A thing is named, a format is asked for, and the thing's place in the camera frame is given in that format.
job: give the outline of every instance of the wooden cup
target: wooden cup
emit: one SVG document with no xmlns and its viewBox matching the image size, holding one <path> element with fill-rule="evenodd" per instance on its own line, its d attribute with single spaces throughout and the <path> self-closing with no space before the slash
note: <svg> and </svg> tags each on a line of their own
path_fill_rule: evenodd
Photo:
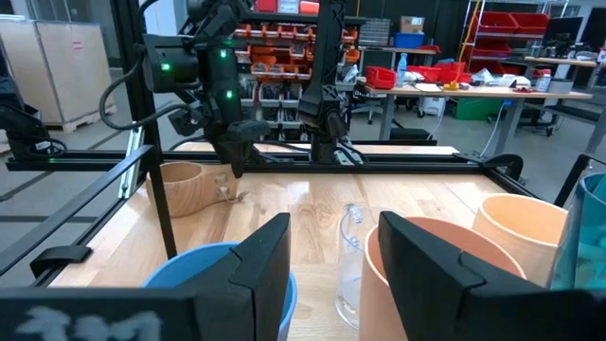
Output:
<svg viewBox="0 0 606 341">
<path fill-rule="evenodd" d="M 224 200 L 232 200 L 237 194 L 238 182 L 230 165 L 173 162 L 163 164 L 160 171 L 169 214 L 173 218 L 193 214 Z M 151 202 L 155 205 L 149 175 L 146 188 Z"/>
<path fill-rule="evenodd" d="M 406 219 L 484 261 L 525 277 L 520 265 L 503 248 L 470 229 L 434 218 Z M 371 340 L 408 340 L 386 279 L 376 227 L 366 236 L 360 290 L 360 341 Z"/>
<path fill-rule="evenodd" d="M 503 247 L 522 266 L 528 280 L 544 287 L 567 214 L 538 199 L 497 194 L 482 203 L 472 229 Z"/>
</svg>

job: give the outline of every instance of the gray floor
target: gray floor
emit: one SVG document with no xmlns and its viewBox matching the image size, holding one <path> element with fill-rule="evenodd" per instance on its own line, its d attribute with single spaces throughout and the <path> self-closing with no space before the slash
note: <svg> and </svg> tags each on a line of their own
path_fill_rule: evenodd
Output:
<svg viewBox="0 0 606 341">
<path fill-rule="evenodd" d="M 156 96 L 156 106 L 176 100 L 175 96 Z M 117 113 L 112 117 L 115 122 L 126 123 L 130 120 L 129 105 L 125 89 L 116 90 Z M 400 123 L 410 128 L 423 128 L 433 131 L 437 125 L 436 117 L 417 118 L 415 113 L 398 112 Z M 460 121 L 445 117 L 436 132 L 439 145 L 454 146 L 462 152 L 481 152 L 486 145 L 493 124 L 485 121 Z M 380 116 L 376 116 L 373 125 L 366 124 L 364 115 L 353 120 L 351 137 L 353 139 L 377 139 L 380 128 Z M 551 137 L 535 135 L 530 130 L 520 129 L 512 141 L 512 150 L 525 160 L 524 177 L 526 186 L 548 201 L 553 201 L 561 184 L 570 171 L 577 156 L 582 153 L 593 127 L 567 119 L 560 129 Z M 166 149 L 181 138 L 172 130 L 168 120 L 160 120 L 162 144 Z M 81 127 L 72 134 L 52 132 L 53 137 L 64 141 L 70 149 L 123 150 L 128 140 L 127 133 L 116 135 L 102 122 Z M 597 156 L 605 159 L 606 147 L 599 147 Z M 4 163 L 8 155 L 0 157 Z M 42 173 L 42 172 L 8 172 L 0 166 L 0 197 L 13 194 L 0 202 L 0 216 L 47 216 L 65 205 L 80 191 L 91 185 L 98 177 L 98 172 Z M 24 184 L 32 185 L 22 189 Z M 98 216 L 117 194 L 117 185 L 106 189 L 97 199 L 79 213 L 81 219 L 90 220 Z M 0 250 L 24 236 L 36 223 L 0 223 Z M 45 248 L 72 242 L 86 228 L 87 224 L 66 224 L 52 238 L 34 250 L 26 259 L 0 278 L 0 286 L 26 285 L 33 280 L 28 270 L 28 263 Z"/>
</svg>

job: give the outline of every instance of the cardboard box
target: cardboard box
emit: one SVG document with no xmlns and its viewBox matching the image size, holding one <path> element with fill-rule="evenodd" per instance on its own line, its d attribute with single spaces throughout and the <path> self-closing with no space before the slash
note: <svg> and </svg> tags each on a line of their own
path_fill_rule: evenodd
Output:
<svg viewBox="0 0 606 341">
<path fill-rule="evenodd" d="M 400 33 L 419 33 L 423 31 L 425 18 L 420 17 L 400 17 Z"/>
</svg>

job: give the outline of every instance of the metal shelving rack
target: metal shelving rack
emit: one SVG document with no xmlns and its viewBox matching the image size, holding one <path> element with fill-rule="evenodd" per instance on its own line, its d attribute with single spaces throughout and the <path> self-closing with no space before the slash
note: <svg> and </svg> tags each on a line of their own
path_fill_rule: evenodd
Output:
<svg viewBox="0 0 606 341">
<path fill-rule="evenodd" d="M 471 15 L 472 15 L 472 4 L 475 1 L 481 1 L 480 10 L 478 13 L 478 25 L 475 28 L 475 32 L 473 34 L 473 42 L 464 44 L 466 30 L 471 23 Z M 543 35 L 535 35 L 535 34 L 504 34 L 504 33 L 491 33 L 491 32 L 480 32 L 480 23 L 482 22 L 482 18 L 485 12 L 486 3 L 504 3 L 504 4 L 528 4 L 528 5 L 543 5 L 541 9 L 541 13 L 546 14 L 549 11 L 549 8 L 553 4 L 563 4 L 564 8 L 562 12 L 566 11 L 568 7 L 568 3 L 570 0 L 469 0 L 467 4 L 467 11 L 465 13 L 465 21 L 463 22 L 463 30 L 461 32 L 461 38 L 459 43 L 458 53 L 461 53 L 461 48 L 465 49 L 467 46 L 472 48 L 472 52 L 469 56 L 467 63 L 467 71 L 469 72 L 470 67 L 472 65 L 472 61 L 495 61 L 495 62 L 506 62 L 510 59 L 508 57 L 488 57 L 488 56 L 474 56 L 473 52 L 475 50 L 475 45 L 477 43 L 478 38 L 509 38 L 511 40 L 528 40 L 532 46 L 529 47 L 530 50 L 534 48 L 541 47 L 540 45 L 536 45 L 537 42 L 541 42 L 543 40 Z"/>
</svg>

